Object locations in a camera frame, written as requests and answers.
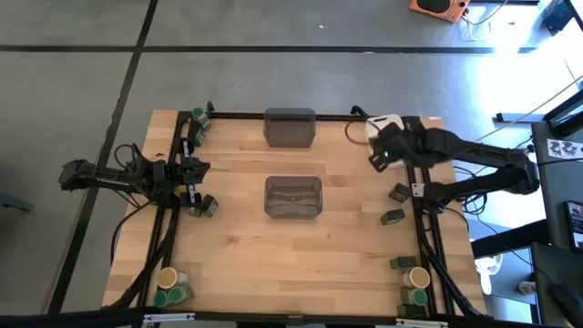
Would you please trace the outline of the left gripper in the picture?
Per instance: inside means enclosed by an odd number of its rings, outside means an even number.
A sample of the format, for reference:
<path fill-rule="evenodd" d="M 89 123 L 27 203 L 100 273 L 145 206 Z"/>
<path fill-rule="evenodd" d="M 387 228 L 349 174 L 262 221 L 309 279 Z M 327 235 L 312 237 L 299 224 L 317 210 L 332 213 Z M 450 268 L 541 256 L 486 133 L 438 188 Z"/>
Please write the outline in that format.
<path fill-rule="evenodd" d="M 179 140 L 180 163 L 157 161 L 153 166 L 152 198 L 163 200 L 179 186 L 187 192 L 179 194 L 181 206 L 199 206 L 202 197 L 196 191 L 210 169 L 210 163 L 193 158 L 195 144 L 189 138 Z"/>

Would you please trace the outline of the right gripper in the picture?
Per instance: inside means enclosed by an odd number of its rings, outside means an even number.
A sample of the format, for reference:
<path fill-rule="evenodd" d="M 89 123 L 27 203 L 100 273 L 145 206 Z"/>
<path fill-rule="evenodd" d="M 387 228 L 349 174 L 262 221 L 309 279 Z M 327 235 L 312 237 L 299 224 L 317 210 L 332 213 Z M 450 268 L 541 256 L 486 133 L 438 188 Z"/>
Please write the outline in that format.
<path fill-rule="evenodd" d="M 404 127 L 390 123 L 369 139 L 373 153 L 368 160 L 377 172 L 382 172 L 391 164 L 402 161 L 406 165 L 425 167 L 426 160 L 415 149 L 422 137 L 424 126 L 420 120 L 406 120 Z"/>

